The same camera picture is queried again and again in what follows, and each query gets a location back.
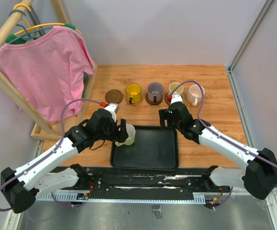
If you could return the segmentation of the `white mug yellow handle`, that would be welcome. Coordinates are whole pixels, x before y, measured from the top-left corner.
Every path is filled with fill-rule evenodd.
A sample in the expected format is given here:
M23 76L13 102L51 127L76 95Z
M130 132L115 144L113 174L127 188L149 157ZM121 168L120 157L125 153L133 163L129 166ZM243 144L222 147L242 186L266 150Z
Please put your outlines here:
M134 143L135 134L136 134L135 127L133 125L127 124L126 131L128 134L128 138L124 142L115 142L115 145L117 147L122 146L122 145L130 146Z

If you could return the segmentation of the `purple mug black handle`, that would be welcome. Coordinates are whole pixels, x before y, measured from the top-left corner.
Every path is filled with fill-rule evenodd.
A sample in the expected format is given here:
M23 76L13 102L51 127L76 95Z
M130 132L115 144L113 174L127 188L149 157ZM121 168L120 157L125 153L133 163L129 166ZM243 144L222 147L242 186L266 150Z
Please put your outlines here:
M164 88L161 83L152 82L148 85L147 89L148 89L147 97L149 101L153 103L157 103L162 100Z

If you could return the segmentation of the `cream mug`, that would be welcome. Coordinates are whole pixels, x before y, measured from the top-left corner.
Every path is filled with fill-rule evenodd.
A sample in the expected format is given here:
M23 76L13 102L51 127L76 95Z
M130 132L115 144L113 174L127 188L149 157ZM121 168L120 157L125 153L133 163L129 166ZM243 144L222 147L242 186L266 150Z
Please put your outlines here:
M173 92L173 94L182 95L184 88L182 85L181 86L179 86L179 85L180 85L180 83L178 83L178 82L171 83L168 87L168 95L170 95L172 92Z

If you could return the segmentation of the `pink mug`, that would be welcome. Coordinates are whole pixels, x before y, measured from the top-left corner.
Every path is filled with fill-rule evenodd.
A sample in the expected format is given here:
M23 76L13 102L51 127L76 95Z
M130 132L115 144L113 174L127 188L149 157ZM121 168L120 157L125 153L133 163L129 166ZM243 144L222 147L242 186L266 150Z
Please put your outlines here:
M203 87L202 87L202 91L203 92L201 92L201 89L197 84L191 85L189 90L188 90L187 99L198 98L199 105L200 105L200 103L202 101L202 96L205 95L205 90L204 90Z

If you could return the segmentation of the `woven rattan coaster back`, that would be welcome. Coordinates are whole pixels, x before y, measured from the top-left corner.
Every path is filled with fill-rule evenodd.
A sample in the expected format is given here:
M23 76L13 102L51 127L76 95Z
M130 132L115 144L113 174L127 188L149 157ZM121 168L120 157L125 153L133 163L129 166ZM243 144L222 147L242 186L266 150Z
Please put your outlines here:
M139 105L143 101L142 95L126 95L126 103L131 106Z

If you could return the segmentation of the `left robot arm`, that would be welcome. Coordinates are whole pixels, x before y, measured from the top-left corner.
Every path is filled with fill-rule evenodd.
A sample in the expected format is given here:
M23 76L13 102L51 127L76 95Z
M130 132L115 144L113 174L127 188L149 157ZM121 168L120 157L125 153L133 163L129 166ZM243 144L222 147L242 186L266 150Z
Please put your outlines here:
M95 111L90 119L70 128L45 153L13 170L9 167L0 173L0 192L14 213L29 209L42 196L66 187L81 190L87 186L87 173L79 164L59 173L51 171L60 163L91 148L96 141L124 142L128 138L126 121L117 125L119 106L108 104Z

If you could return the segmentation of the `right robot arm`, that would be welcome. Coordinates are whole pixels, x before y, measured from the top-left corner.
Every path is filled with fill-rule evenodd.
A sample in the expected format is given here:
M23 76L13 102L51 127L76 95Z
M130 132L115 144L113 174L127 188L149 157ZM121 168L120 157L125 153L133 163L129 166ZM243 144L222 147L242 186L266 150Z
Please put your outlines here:
M239 187L255 198L264 200L277 186L277 159L273 151L258 150L226 136L210 123L194 119L182 102L159 110L160 126L178 130L186 139L209 147L232 160L238 169L215 166L202 179L202 187L212 192L218 186Z

